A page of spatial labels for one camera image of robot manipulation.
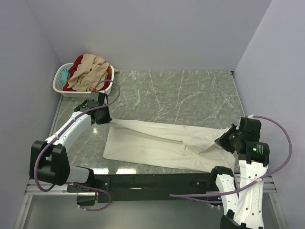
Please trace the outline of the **teal garment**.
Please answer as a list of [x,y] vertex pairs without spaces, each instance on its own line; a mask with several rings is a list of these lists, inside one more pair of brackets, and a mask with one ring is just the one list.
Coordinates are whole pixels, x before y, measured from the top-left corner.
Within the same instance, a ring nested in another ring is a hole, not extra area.
[[60,76],[60,80],[61,82],[65,85],[67,83],[67,80],[70,76],[70,73],[69,73],[69,70],[68,69],[64,69],[62,72],[61,72],[61,76]]

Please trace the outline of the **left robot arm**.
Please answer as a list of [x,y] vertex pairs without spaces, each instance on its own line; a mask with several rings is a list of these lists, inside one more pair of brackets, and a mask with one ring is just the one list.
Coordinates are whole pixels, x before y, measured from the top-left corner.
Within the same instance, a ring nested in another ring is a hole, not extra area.
[[92,124],[102,125],[112,119],[109,111],[108,95],[94,91],[89,99],[78,105],[69,120],[53,135],[44,141],[35,141],[30,153],[30,178],[43,192],[40,182],[49,183],[52,187],[66,183],[78,183],[85,192],[95,187],[92,169],[71,166],[68,151],[77,138]]

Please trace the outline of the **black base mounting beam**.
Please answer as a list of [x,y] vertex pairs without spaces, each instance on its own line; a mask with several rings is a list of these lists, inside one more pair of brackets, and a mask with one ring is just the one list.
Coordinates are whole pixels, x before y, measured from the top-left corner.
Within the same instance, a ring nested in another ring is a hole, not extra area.
[[95,175],[85,183],[86,188],[69,185],[69,193],[90,192],[89,187],[107,191],[112,201],[172,200],[171,194],[205,194],[218,191],[216,177],[226,174],[234,177],[231,170],[215,167],[211,173],[192,174],[118,174]]

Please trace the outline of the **cream white t-shirt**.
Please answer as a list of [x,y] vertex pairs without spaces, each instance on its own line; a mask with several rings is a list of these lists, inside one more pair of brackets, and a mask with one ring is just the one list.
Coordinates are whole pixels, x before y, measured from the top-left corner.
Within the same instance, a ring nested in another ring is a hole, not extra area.
[[226,129],[114,119],[103,153],[109,160],[210,172],[235,170],[235,157],[214,141]]

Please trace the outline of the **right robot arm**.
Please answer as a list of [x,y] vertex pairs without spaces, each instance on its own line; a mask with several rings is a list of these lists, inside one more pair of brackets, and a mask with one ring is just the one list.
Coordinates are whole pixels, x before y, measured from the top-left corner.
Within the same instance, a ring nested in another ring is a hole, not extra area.
[[224,215],[222,229],[262,229],[263,175],[267,173],[270,148],[260,142],[261,122],[242,117],[239,126],[231,128],[215,143],[227,152],[238,154],[240,190],[235,187],[233,173],[222,167],[209,178],[209,185],[222,194]]

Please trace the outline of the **white plastic laundry basket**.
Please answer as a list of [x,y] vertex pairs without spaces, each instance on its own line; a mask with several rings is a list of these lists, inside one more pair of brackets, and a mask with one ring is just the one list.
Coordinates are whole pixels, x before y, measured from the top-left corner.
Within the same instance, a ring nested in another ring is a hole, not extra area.
[[[73,63],[66,63],[64,65],[62,65],[56,72],[54,79],[53,79],[53,89],[54,91],[60,93],[62,96],[64,97],[68,97],[68,98],[89,98],[90,97],[90,93],[91,92],[75,92],[75,91],[64,91],[63,87],[64,87],[64,83],[61,81],[61,76],[62,73],[65,70],[69,70],[71,67],[73,66]],[[114,68],[112,65],[110,65],[111,67],[111,80],[114,81]],[[112,85],[113,83],[110,82],[110,85],[105,89],[105,90],[101,90],[100,92],[106,93],[107,95],[110,94],[111,89],[112,89]]]

